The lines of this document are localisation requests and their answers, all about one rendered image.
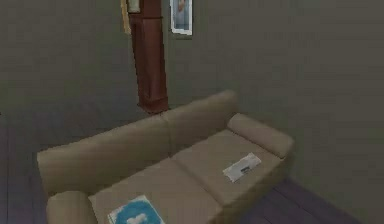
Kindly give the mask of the blue and white book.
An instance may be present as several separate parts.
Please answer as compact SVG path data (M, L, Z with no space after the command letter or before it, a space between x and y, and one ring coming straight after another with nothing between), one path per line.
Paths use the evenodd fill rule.
M109 224L165 224L145 195L111 211L107 218Z

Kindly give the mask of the beige sofa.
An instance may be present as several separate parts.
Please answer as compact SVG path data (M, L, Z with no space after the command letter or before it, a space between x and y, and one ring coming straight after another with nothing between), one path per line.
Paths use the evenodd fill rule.
M165 224L235 224L286 177L293 145L226 90L39 152L47 224L109 224L141 195ZM231 182L223 170L249 153L262 163Z

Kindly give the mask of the white newspaper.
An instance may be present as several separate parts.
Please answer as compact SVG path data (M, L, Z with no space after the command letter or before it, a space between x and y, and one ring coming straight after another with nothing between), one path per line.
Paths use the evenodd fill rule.
M262 161L259 157L257 157L253 153L249 153L248 155L241 158L236 163L234 163L231 166L224 169L223 174L231 182L236 182L242 176L244 176L248 171L252 170L253 168L255 168L256 166L258 166L261 163L262 163Z

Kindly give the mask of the white framed wall picture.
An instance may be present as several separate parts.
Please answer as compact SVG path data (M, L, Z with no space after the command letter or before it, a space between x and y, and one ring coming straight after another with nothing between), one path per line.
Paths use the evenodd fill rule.
M170 0L171 31L192 35L192 0Z

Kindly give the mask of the brown grandfather clock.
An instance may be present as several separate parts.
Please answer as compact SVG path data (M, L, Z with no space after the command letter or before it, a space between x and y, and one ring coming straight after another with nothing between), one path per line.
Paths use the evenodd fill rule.
M161 0L126 0L132 36L138 106L148 114L169 109Z

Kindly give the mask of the yellow framed wall picture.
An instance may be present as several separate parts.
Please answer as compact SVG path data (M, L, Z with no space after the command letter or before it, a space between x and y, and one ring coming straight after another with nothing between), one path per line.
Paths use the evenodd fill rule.
M129 22L127 0L120 0L120 6L121 6L124 33L127 35L130 35L131 28L130 28L130 22Z

